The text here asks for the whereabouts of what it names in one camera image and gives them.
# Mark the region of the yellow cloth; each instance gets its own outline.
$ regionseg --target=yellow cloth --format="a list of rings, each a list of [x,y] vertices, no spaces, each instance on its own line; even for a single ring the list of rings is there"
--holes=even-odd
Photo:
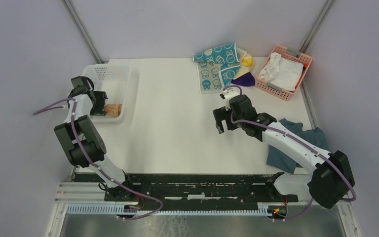
[[[240,76],[250,72],[254,65],[255,60],[252,58],[252,55],[250,53],[246,53],[245,57],[242,59],[242,62],[240,62],[239,71],[237,71],[233,79],[239,78]]]

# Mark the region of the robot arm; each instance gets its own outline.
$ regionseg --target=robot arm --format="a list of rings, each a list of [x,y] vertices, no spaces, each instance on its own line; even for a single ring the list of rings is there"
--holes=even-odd
[[[323,207],[332,208],[349,188],[322,156],[341,171],[351,186],[355,185],[348,158],[342,152],[337,151],[332,154],[316,147],[287,130],[269,114],[258,114],[246,95],[239,95],[231,89],[224,90],[220,96],[225,100],[225,106],[213,111],[219,133],[224,132],[222,121],[225,120],[228,130],[242,128],[248,136],[281,150],[311,175],[311,180],[307,184],[309,192]],[[286,176],[287,174],[279,176],[276,180],[280,179],[282,182],[274,183],[282,194],[284,194]]]
[[[106,155],[107,149],[104,141],[89,118],[89,116],[103,116],[106,114],[104,105],[107,95],[103,91],[93,91],[88,82],[89,79],[86,77],[73,78],[74,89],[69,94],[69,98],[74,98],[77,101],[74,112],[76,118],[74,121],[75,129],[92,162],[99,168],[89,164],[73,134],[71,118],[74,100],[68,101],[68,116],[63,124],[54,128],[54,132],[72,165],[91,169],[106,182],[108,191],[118,193],[118,190],[115,190],[118,185],[107,179],[101,172],[123,183],[126,181],[124,171],[115,166]]]

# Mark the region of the purple cloth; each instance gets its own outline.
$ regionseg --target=purple cloth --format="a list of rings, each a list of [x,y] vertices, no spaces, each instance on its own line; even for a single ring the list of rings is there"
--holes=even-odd
[[[241,86],[253,86],[255,85],[255,78],[251,73],[246,73],[237,79],[233,79],[231,83]]]

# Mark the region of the blue cloth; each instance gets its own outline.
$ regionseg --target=blue cloth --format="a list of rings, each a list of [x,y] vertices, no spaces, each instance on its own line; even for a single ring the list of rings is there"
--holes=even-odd
[[[280,123],[286,127],[286,129],[303,138],[305,141],[322,149],[329,149],[325,133],[323,133],[320,128],[303,131],[303,124],[301,122],[294,123],[286,120],[285,118],[280,120]],[[266,164],[277,167],[291,174],[294,173],[296,167],[301,167],[297,164],[297,162],[273,146],[268,146],[268,157],[266,159]]]
[[[235,85],[241,85],[241,86],[253,86],[255,85],[255,78],[252,75],[252,73],[248,72],[241,75],[240,77],[236,79],[233,79],[231,83]]]
[[[236,43],[225,43],[194,55],[198,63],[200,93],[219,92],[229,85],[240,68]]]
[[[236,43],[225,43],[194,55],[194,62],[214,64],[237,63]]]

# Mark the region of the gray wall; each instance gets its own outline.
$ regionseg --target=gray wall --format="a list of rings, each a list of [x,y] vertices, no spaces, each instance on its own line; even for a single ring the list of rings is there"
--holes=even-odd
[[[332,150],[352,166],[365,236],[379,236],[379,1],[337,1],[304,79]]]
[[[31,114],[66,97],[89,64],[59,0],[0,0],[0,236],[44,233],[71,169],[53,132],[66,111]]]
[[[325,0],[73,0],[101,57],[191,57],[236,41],[254,56],[297,49]]]

